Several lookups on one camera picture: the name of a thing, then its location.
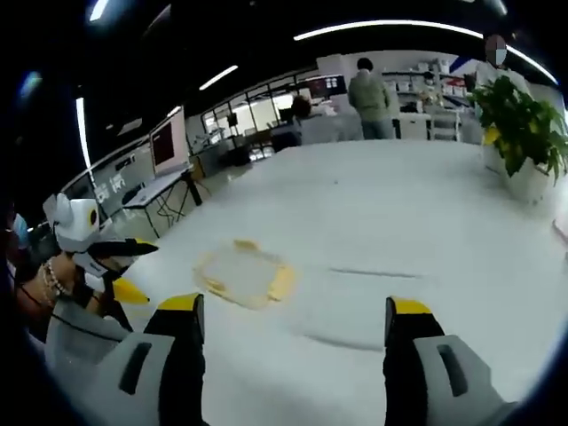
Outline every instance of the black cable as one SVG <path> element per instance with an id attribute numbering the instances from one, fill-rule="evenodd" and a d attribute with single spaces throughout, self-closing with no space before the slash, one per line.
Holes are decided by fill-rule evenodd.
<path id="1" fill-rule="evenodd" d="M 18 291 L 18 290 L 22 290 L 22 291 L 26 294 L 26 296 L 27 296 L 29 299 L 31 299 L 32 301 L 34 301 L 34 303 L 36 303 L 38 306 L 40 306 L 40 307 L 43 308 L 43 305 L 42 305 L 41 303 L 39 303 L 32 295 L 30 295 L 30 294 L 28 293 L 28 291 L 27 291 L 23 286 L 20 286 L 20 287 L 16 288 L 16 291 Z M 61 321 L 61 322 L 62 322 L 63 324 L 65 324 L 66 326 L 71 327 L 72 329 L 77 330 L 77 331 L 80 331 L 80 332 L 82 332 L 82 333 L 85 333 L 86 335 L 92 335 L 92 336 L 94 336 L 94 337 L 98 337 L 99 339 L 108 340 L 108 341 L 110 341 L 110 342 L 117 342 L 117 343 L 120 343 L 120 342 L 122 341 L 122 340 L 120 340 L 120 339 L 114 339 L 113 337 L 108 337 L 108 336 L 106 336 L 106 335 L 100 335 L 99 333 L 96 333 L 96 332 L 94 332 L 94 331 L 87 330 L 86 328 L 78 327 L 78 326 L 76 326 L 76 325 L 74 325 L 74 324 L 71 324 L 71 323 L 70 323 L 69 321 L 67 321 L 66 319 L 62 319 L 59 315 L 56 315 L 56 314 L 54 314 L 53 312 L 50 313 L 50 316 L 53 317 L 53 318 L 55 318 L 56 320 Z"/>
<path id="2" fill-rule="evenodd" d="M 203 188 L 205 191 L 207 191 L 208 196 L 211 196 L 211 191 L 202 183 L 200 182 L 195 182 L 197 185 L 199 185 L 201 188 Z"/>

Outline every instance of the green leaves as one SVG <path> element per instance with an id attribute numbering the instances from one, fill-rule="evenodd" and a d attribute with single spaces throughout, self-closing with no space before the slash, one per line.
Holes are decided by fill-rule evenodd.
<path id="1" fill-rule="evenodd" d="M 521 169 L 526 158 L 531 158 L 534 164 L 547 164 L 548 172 L 554 171 L 555 182 L 560 169 L 566 174 L 566 126 L 563 117 L 548 102 L 535 101 L 517 89 L 507 76 L 475 89 L 470 98 L 482 109 L 481 125 L 499 130 L 501 136 L 495 146 L 505 160 L 509 176 Z M 562 134 L 551 129 L 553 123 Z"/>

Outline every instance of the wall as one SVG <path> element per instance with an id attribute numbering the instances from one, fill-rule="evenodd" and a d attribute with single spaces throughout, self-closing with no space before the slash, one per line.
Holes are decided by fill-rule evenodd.
<path id="1" fill-rule="evenodd" d="M 349 55 L 331 55 L 318 58 L 318 70 L 322 75 L 342 74 L 349 84 L 352 77 L 357 74 L 357 61 L 361 58 L 369 58 L 375 65 L 375 69 L 381 72 L 404 71 L 416 67 L 418 62 L 430 62 L 434 59 L 447 60 L 451 65 L 457 55 L 442 53 L 439 51 L 363 51 Z M 477 61 L 472 59 L 458 68 L 453 75 L 464 75 L 475 72 Z"/>

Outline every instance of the bracelet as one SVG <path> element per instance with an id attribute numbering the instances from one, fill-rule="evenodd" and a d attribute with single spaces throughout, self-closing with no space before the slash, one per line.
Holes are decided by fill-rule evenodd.
<path id="1" fill-rule="evenodd" d="M 42 274 L 43 274 L 43 286 L 42 286 L 42 291 L 43 291 L 43 299 L 45 300 L 45 304 L 47 304 L 47 306 L 49 307 L 53 307 L 53 298 L 54 297 L 49 297 L 47 294 L 47 290 L 51 290 L 51 286 L 50 286 L 50 282 L 47 279 L 47 274 L 45 272 L 46 268 L 45 265 L 41 265 L 40 269 L 42 270 Z"/>
<path id="2" fill-rule="evenodd" d="M 55 294 L 57 296 L 60 295 L 71 296 L 71 292 L 67 290 L 65 287 L 63 287 L 63 285 L 61 285 L 61 283 L 55 276 L 55 273 L 53 272 L 53 266 L 51 265 L 51 259 L 47 261 L 46 266 L 51 278 L 51 283 L 55 287 Z"/>

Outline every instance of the ceiling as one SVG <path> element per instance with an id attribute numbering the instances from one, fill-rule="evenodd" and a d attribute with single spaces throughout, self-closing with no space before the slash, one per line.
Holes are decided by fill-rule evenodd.
<path id="1" fill-rule="evenodd" d="M 89 22 L 94 0 L 24 1 L 13 6 L 7 15 L 9 28 L 2 30 L 5 42 L 18 40 L 4 43 L 13 66 L 4 85 L 11 94 L 8 99 L 14 99 L 22 76 L 31 70 L 39 72 L 44 82 L 69 82 L 76 96 L 85 97 L 94 125 L 113 124 L 118 131 L 140 116 L 155 122 L 182 103 L 186 114 L 201 113 L 237 91 L 313 65 L 317 57 L 328 54 L 412 49 L 484 56 L 479 40 L 435 28 L 362 28 L 293 40 L 313 29 L 376 19 L 429 20 L 482 33 L 498 29 L 565 80 L 551 43 L 563 22 L 543 6 L 552 2 L 540 1 L 536 7 L 504 0 L 509 8 L 504 20 L 486 6 L 491 2 L 350 0 L 332 5 L 328 0 L 174 0 L 165 12 L 167 0 L 108 0 L 101 19 Z M 547 82 L 520 59 L 517 62 L 530 78 Z M 237 71 L 199 91 L 208 79 L 234 64 Z"/>

